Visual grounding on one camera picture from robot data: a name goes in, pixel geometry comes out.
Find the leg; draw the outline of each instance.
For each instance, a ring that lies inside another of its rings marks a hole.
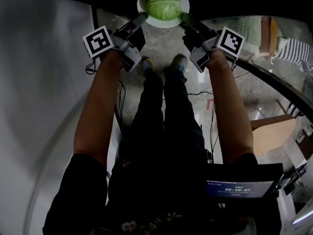
[[[160,144],[163,137],[162,96],[161,78],[155,72],[149,73],[146,75],[138,111],[121,143],[120,162],[127,157],[147,159],[147,156],[154,155],[154,147]]]
[[[187,60],[184,58],[182,68],[179,62],[176,68],[167,77],[164,95],[166,102],[164,134],[165,142],[169,147],[167,165],[175,180],[169,183],[177,205],[186,203],[188,196],[204,192],[201,189],[207,156],[204,148],[202,130],[194,118],[192,104],[188,99],[184,77],[184,67]]]
[[[165,82],[165,133],[175,146],[188,147],[192,151],[202,152],[205,150],[204,138],[188,99],[185,87],[187,79],[183,71],[173,70]]]
[[[157,194],[155,158],[163,144],[163,82],[153,71],[145,76],[138,111],[121,143],[109,183],[109,200],[125,215],[142,212]]]

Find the cabbage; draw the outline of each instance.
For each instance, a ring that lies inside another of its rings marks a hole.
[[[180,15],[180,0],[146,0],[146,12],[156,19],[168,21]]]

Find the glass railing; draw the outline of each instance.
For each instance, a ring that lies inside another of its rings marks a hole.
[[[280,77],[313,102],[313,37],[304,22],[279,17],[234,17],[203,23],[224,26],[246,40],[240,58]]]

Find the wooden chair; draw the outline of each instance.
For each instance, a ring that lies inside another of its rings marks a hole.
[[[295,119],[290,114],[253,120],[250,123],[256,156],[282,146],[295,128]]]

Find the hand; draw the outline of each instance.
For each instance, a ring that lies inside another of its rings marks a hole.
[[[100,59],[100,66],[106,66],[110,69],[118,69],[119,71],[124,67],[121,54],[118,50],[109,49],[100,57]]]
[[[215,49],[209,53],[210,59],[206,62],[205,66],[210,70],[212,67],[222,67],[227,65],[228,62],[224,52],[221,49]]]

